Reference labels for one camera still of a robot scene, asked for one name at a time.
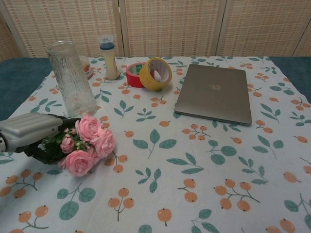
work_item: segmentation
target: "red tape roll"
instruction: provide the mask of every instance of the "red tape roll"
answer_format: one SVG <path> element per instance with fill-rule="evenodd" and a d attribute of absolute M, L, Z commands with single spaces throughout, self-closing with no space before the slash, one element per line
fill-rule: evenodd
<path fill-rule="evenodd" d="M 144 87 L 139 79 L 139 72 L 141 68 L 145 65 L 145 63 L 134 63 L 131 64 L 126 68 L 126 78 L 127 78 L 127 83 L 133 87 Z M 150 71 L 151 76 L 154 78 L 155 77 L 155 71 L 152 70 Z"/>

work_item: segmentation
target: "silver laptop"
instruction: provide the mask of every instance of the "silver laptop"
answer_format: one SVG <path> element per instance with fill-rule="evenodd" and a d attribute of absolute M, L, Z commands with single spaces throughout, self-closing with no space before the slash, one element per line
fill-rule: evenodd
<path fill-rule="evenodd" d="M 245 71 L 189 65 L 175 112 L 224 122 L 251 124 Z"/>

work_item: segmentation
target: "clear glass vase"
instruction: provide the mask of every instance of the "clear glass vase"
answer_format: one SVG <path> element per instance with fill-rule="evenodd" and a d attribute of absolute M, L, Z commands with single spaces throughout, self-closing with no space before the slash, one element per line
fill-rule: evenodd
<path fill-rule="evenodd" d="M 62 93 L 69 117 L 93 115 L 97 111 L 94 95 L 71 41 L 58 41 L 46 49 Z"/>

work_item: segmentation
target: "tape roll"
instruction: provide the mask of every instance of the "tape roll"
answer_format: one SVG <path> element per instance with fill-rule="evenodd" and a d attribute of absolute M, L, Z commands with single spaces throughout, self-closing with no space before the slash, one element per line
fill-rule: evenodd
<path fill-rule="evenodd" d="M 154 79 L 150 72 L 157 71 L 160 81 Z M 158 57 L 150 59 L 140 70 L 139 79 L 141 84 L 148 90 L 158 91 L 166 86 L 172 79 L 172 70 L 164 60 Z"/>
<path fill-rule="evenodd" d="M 139 72 L 142 69 L 142 67 L 144 66 L 145 62 L 143 63 L 134 63 L 131 64 L 130 66 L 128 66 L 126 68 L 126 78 L 127 78 L 127 83 L 133 87 L 139 87 L 142 88 L 144 87 L 139 79 Z M 151 76 L 154 77 L 155 76 L 155 72 L 152 71 Z"/>

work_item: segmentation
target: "table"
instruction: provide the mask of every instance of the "table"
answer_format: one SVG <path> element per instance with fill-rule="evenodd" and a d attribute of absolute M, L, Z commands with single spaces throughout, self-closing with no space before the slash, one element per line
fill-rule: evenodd
<path fill-rule="evenodd" d="M 0 232 L 311 231 L 306 98 L 268 57 L 163 59 L 172 81 L 150 92 L 125 77 L 147 57 L 117 57 L 116 81 L 104 78 L 103 58 L 90 58 L 95 116 L 112 129 L 114 152 L 81 178 L 0 154 Z M 173 113 L 191 63 L 246 71 L 252 126 Z M 12 116 L 28 112 L 66 116 L 53 72 Z"/>

